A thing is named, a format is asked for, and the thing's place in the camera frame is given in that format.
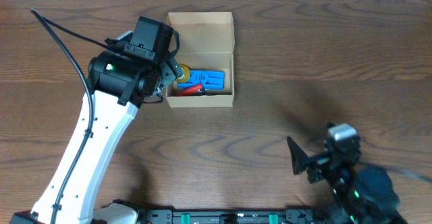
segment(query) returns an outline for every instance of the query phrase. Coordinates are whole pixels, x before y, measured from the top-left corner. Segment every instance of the tape roll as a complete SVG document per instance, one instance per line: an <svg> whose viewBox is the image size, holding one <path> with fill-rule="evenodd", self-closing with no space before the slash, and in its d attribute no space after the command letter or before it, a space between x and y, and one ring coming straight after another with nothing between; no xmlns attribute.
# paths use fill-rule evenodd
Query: tape roll
<svg viewBox="0 0 432 224"><path fill-rule="evenodd" d="M185 64L179 64L178 66L183 70L183 76L181 78L178 78L176 80L176 82L179 82L179 83L187 82L189 80L189 78L190 78L190 69L189 69L189 67L187 65L185 65Z"/></svg>

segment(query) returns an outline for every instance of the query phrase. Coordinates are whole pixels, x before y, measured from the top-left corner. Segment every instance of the open box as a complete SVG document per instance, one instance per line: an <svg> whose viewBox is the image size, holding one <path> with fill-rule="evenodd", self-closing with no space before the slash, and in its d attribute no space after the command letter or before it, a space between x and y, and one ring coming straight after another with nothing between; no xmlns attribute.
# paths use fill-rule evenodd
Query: open box
<svg viewBox="0 0 432 224"><path fill-rule="evenodd" d="M225 73L223 90L206 90L202 96L176 96L177 82L167 87L170 107L232 107L234 103L234 21L231 12L171 12L167 24L180 35L178 63L190 69ZM171 42L170 51L175 49Z"/></svg>

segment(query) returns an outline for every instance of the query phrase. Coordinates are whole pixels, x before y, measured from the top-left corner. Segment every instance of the red and black object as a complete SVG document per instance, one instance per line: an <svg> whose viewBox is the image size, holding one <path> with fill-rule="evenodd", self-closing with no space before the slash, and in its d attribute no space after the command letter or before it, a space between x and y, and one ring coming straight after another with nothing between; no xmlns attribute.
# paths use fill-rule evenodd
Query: red and black object
<svg viewBox="0 0 432 224"><path fill-rule="evenodd" d="M176 96L200 96L205 93L204 86L202 83L190 86L183 91L179 92Z"/></svg>

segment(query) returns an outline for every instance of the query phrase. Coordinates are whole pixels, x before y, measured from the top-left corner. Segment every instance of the wood grain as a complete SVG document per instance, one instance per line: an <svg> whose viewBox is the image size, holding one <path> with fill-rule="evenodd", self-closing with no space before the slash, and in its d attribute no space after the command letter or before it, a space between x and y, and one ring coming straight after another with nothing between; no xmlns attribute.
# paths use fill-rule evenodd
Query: wood grain
<svg viewBox="0 0 432 224"><path fill-rule="evenodd" d="M0 0L0 222L43 193L72 135L83 89L28 11L96 40L139 16L233 11L231 109L145 105L107 170L97 206L324 205L326 183L293 176L285 138L320 152L348 122L363 160L432 176L432 0ZM83 68L100 48L59 32ZM390 173L410 223L432 222L431 184Z"/></svg>

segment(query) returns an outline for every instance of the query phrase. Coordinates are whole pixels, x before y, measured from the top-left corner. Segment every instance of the red object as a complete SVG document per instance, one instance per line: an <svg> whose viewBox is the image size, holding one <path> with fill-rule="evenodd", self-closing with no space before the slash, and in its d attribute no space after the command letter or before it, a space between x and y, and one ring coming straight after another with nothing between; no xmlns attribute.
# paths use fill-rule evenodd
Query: red object
<svg viewBox="0 0 432 224"><path fill-rule="evenodd" d="M196 93L204 91L204 86L201 83L198 83L194 86L190 86L183 91L179 92L176 96L194 96Z"/></svg>

